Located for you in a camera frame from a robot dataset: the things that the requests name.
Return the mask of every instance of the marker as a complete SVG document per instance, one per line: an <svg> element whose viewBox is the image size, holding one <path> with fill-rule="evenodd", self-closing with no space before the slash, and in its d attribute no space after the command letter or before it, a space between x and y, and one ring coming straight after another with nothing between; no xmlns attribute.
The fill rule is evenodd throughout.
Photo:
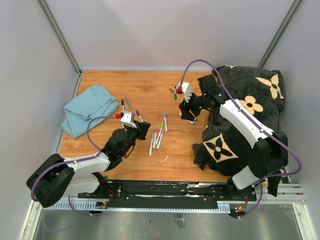
<svg viewBox="0 0 320 240"><path fill-rule="evenodd" d="M126 95L124 95L124 98L125 98L125 100L126 100L126 104L128 104L130 110L132 110L133 108L132 108L132 106L131 106L131 104L130 104L130 102L129 102L129 99L127 98Z"/></svg>
<svg viewBox="0 0 320 240"><path fill-rule="evenodd" d="M165 132L167 133L167 132L168 132L167 114L164 113L164 114L163 114L163 117L164 117Z"/></svg>
<svg viewBox="0 0 320 240"><path fill-rule="evenodd" d="M189 123L191 123L191 124L195 124L195 122L194 121L189 121L189 120L187 120Z"/></svg>
<svg viewBox="0 0 320 240"><path fill-rule="evenodd" d="M150 148L149 148L149 156L152 155L152 149L153 149L153 143L154 143L155 134L152 133L151 142L150 142Z"/></svg>
<svg viewBox="0 0 320 240"><path fill-rule="evenodd" d="M153 139L153 143L152 143L152 149L156 148L156 141L157 141L157 132L158 132L158 128L155 128L154 130L154 139Z"/></svg>
<svg viewBox="0 0 320 240"><path fill-rule="evenodd" d="M156 139L155 145L158 145L158 143L159 143L160 135L161 135L162 129L164 128L164 125L165 125L165 122L163 121L163 122L161 123L159 135L158 135L158 138Z"/></svg>
<svg viewBox="0 0 320 240"><path fill-rule="evenodd" d="M123 99L121 100L121 105L122 105L122 113L125 113L125 101ZM126 129L124 123L122 123L122 129Z"/></svg>
<svg viewBox="0 0 320 240"><path fill-rule="evenodd" d="M160 148L160 144L162 142L162 138L164 137L164 134L165 134L165 130L163 129L162 132L161 132L161 135L160 135L160 139L159 139L159 142L158 142L158 145L156 146L156 150L158 151L159 148Z"/></svg>
<svg viewBox="0 0 320 240"><path fill-rule="evenodd" d="M140 112L139 112L138 110L136 110L135 112L136 112L136 114L138 115L138 117L140 118L141 122L143 123L144 120L142 119L142 117L141 117L141 115L140 115Z"/></svg>

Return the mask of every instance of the green marker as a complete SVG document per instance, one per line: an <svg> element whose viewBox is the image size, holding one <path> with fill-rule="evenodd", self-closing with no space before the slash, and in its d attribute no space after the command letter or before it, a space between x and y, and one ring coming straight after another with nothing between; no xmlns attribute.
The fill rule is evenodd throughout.
<svg viewBox="0 0 320 240"><path fill-rule="evenodd" d="M163 121L163 122L161 123L161 127L160 127L159 133L162 133L162 129L164 129L164 126L165 126L165 122ZM158 135L158 138L156 139L155 145L158 145L159 139L160 139L160 135L161 135L161 134Z"/></svg>

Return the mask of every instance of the gray floor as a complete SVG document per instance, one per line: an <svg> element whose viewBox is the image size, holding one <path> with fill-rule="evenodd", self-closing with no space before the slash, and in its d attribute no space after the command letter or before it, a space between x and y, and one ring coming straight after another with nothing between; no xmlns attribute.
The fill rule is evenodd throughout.
<svg viewBox="0 0 320 240"><path fill-rule="evenodd" d="M49 210L33 240L301 240L291 205L261 204L237 221L227 214L186 213L177 228L174 213L106 212L100 217L79 216L70 210Z"/></svg>

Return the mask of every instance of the robotic arm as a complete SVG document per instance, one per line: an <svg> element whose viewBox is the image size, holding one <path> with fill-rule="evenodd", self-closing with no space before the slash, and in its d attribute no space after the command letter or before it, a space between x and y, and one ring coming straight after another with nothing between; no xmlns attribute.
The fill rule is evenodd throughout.
<svg viewBox="0 0 320 240"><path fill-rule="evenodd" d="M46 169L57 163L73 161L73 163L53 168L37 184L34 195L44 208L54 205L62 197L69 195L81 193L91 193L96 196L104 195L106 180L99 172L106 172L118 166L122 162L122 157L128 157L126 154L131 148L131 152L133 151L136 140L146 139L150 127L150 123L136 121L135 114L128 111L124 112L121 122L124 124L125 130L115 130L99 156L88 161L78 162L80 159L90 158L97 154L62 158L56 153L51 155L31 175L26 182L30 190L40 174Z"/></svg>
<svg viewBox="0 0 320 240"><path fill-rule="evenodd" d="M274 132L254 116L248 114L251 120L261 127L261 129L257 129L252 121L238 110L228 95L220 90L212 74L198 78L198 84L202 93L201 96L192 92L189 83L182 83L181 94L184 94L184 99L179 104L181 119L193 122L202 109L220 107L220 115L239 130L252 148L248 157L248 165L228 180L231 195L236 195L259 179L265 178L288 165L288 152L263 133L262 129L287 146L288 139L282 131Z"/></svg>

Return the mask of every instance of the gray wall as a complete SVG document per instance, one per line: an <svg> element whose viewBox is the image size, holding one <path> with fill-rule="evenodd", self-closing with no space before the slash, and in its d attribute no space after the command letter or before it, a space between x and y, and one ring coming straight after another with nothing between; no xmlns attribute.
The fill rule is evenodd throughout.
<svg viewBox="0 0 320 240"><path fill-rule="evenodd" d="M47 2L83 69L182 70L257 66L293 0Z"/></svg>
<svg viewBox="0 0 320 240"><path fill-rule="evenodd" d="M302 159L302 172L293 179L306 196L317 235L320 236L320 28L319 0L305 0L284 33L266 69L282 71L286 108L282 128L289 146Z"/></svg>
<svg viewBox="0 0 320 240"><path fill-rule="evenodd" d="M53 152L76 74L35 0L0 7L0 239L18 238L28 177Z"/></svg>

